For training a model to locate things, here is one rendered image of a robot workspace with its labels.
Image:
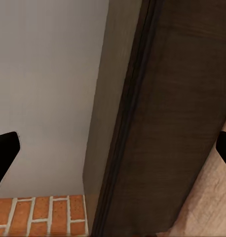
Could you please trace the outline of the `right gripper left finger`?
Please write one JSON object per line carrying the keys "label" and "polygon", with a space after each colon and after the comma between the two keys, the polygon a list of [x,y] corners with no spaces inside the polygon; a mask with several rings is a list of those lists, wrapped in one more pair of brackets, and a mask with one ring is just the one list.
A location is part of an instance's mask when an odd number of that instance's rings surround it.
{"label": "right gripper left finger", "polygon": [[16,131],[0,135],[0,182],[19,151],[20,142]]}

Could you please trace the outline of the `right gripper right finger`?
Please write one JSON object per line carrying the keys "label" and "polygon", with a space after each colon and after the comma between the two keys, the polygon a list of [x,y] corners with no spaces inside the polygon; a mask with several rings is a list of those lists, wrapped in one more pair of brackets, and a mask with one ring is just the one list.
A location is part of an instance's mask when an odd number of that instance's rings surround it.
{"label": "right gripper right finger", "polygon": [[220,156],[224,159],[226,163],[226,132],[220,131],[218,138],[216,139],[216,149],[219,152]]}

